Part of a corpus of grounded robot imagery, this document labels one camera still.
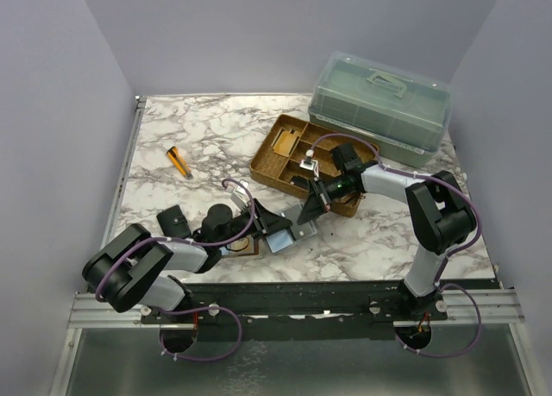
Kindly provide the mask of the grey card holder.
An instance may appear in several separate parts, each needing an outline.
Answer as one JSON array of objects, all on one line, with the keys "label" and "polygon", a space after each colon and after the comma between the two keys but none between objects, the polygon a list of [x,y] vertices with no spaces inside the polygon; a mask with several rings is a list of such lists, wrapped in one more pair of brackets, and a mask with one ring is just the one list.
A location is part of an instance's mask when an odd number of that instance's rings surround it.
[{"label": "grey card holder", "polygon": [[266,244],[271,253],[277,254],[283,249],[297,245],[317,234],[317,225],[315,221],[309,221],[302,225],[297,224],[297,219],[303,206],[303,203],[296,203],[276,212],[277,215],[290,220],[292,226],[266,238]]}]

